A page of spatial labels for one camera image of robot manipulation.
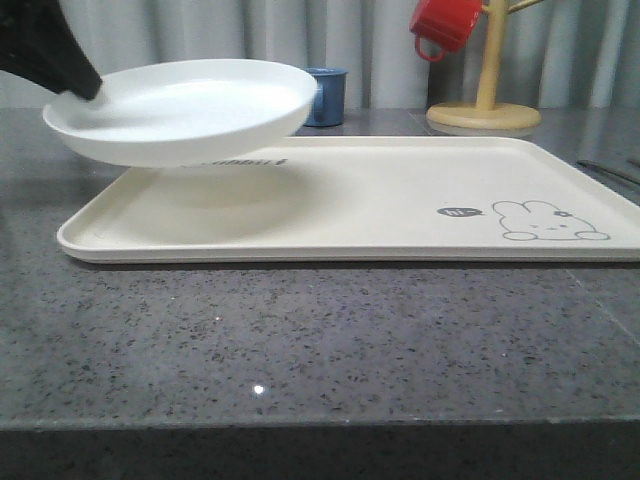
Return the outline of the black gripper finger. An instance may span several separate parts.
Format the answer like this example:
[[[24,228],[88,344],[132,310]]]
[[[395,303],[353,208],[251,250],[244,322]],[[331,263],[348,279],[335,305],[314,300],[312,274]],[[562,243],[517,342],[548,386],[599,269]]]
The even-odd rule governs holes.
[[[58,1],[1,3],[1,69],[53,93],[94,99],[102,79],[76,41]]]

